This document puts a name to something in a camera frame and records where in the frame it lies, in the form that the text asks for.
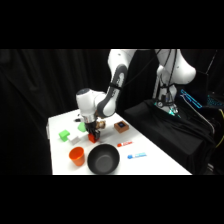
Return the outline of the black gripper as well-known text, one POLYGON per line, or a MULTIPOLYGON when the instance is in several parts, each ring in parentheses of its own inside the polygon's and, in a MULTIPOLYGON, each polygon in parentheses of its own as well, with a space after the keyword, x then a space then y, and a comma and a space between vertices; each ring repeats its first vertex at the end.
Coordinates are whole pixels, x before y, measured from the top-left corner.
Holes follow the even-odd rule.
MULTIPOLYGON (((88 132, 88 135, 91 135, 92 134, 91 130, 96 130, 97 125, 96 125, 96 121, 94 121, 94 122, 91 122, 91 123, 85 123, 84 122, 84 126, 85 126, 86 131, 88 132)), ((99 130, 96 130, 95 134, 96 134, 96 138, 100 138, 100 131, 99 130)))

